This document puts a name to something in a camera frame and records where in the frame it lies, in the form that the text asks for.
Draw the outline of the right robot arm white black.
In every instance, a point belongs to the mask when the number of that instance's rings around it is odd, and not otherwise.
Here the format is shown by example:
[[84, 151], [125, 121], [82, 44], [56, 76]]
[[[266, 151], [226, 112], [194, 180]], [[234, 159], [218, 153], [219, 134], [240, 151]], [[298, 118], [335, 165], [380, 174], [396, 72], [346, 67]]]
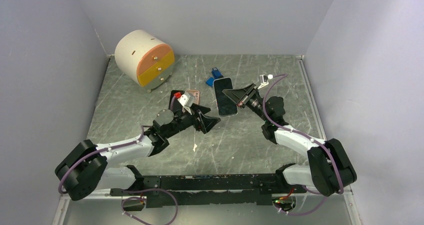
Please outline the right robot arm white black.
[[294, 185], [313, 187], [329, 197], [357, 181], [357, 173], [342, 145], [335, 138], [323, 140], [305, 134], [284, 120], [284, 99], [262, 98], [255, 84], [240, 89], [224, 89], [223, 94], [238, 107], [248, 107], [261, 119], [264, 138], [285, 146], [307, 159], [306, 165], [287, 164], [276, 171], [275, 187], [282, 193]]

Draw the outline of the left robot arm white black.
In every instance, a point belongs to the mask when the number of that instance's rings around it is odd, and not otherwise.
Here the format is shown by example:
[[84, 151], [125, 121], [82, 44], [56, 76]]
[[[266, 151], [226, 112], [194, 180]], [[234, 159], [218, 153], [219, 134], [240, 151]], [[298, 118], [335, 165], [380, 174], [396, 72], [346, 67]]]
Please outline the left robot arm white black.
[[81, 141], [54, 170], [59, 179], [58, 192], [69, 195], [73, 201], [103, 189], [139, 194], [144, 179], [141, 173], [134, 166], [116, 168], [115, 165], [161, 153], [169, 146], [169, 138], [190, 127], [208, 133], [221, 121], [208, 116], [209, 112], [210, 108], [195, 103], [184, 111], [163, 109], [152, 125], [141, 126], [140, 134], [133, 138], [98, 144], [90, 139]]

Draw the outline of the blue USB stick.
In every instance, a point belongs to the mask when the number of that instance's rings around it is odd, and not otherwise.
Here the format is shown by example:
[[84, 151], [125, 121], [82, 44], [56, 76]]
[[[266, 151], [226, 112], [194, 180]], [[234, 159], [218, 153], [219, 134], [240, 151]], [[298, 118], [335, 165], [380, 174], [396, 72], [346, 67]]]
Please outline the blue USB stick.
[[205, 81], [205, 83], [206, 83], [209, 87], [213, 87], [213, 86], [214, 86], [214, 81], [215, 81], [215, 78], [214, 78], [214, 77], [209, 77], [209, 78]]

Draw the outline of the blue and black gadget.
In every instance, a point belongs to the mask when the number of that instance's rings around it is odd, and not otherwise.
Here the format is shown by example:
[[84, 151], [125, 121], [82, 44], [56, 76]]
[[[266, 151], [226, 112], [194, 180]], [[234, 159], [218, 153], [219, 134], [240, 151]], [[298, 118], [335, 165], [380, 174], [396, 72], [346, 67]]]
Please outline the blue and black gadget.
[[220, 79], [223, 78], [224, 76], [222, 75], [222, 73], [218, 70], [217, 67], [213, 67], [211, 70], [212, 73], [212, 77], [216, 80], [216, 79]]

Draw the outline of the round cream drawer cabinet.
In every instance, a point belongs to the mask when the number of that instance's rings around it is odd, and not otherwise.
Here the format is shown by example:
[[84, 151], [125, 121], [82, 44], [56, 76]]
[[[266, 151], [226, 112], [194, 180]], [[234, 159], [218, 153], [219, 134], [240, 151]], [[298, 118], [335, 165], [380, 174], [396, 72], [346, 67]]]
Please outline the round cream drawer cabinet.
[[175, 64], [171, 46], [141, 29], [118, 42], [114, 58], [118, 68], [148, 93], [172, 75]]

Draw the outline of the pink phone case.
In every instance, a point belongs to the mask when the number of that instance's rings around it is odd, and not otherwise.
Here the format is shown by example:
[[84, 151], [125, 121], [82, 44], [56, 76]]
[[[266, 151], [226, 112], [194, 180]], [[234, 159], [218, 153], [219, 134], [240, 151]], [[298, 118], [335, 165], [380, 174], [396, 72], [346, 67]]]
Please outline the pink phone case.
[[199, 105], [200, 104], [200, 91], [195, 89], [188, 89], [185, 90], [185, 93], [190, 94], [192, 97], [194, 97], [194, 103]]

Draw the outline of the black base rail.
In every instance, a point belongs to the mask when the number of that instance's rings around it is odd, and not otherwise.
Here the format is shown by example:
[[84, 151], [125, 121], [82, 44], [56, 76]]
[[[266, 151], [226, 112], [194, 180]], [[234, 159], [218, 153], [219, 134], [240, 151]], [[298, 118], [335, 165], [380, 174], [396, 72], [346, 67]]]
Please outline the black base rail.
[[275, 173], [208, 175], [141, 175], [124, 190], [113, 188], [112, 197], [145, 196], [147, 208], [172, 206], [254, 203], [270, 206], [289, 193], [304, 194], [301, 185], [290, 185], [278, 169]]

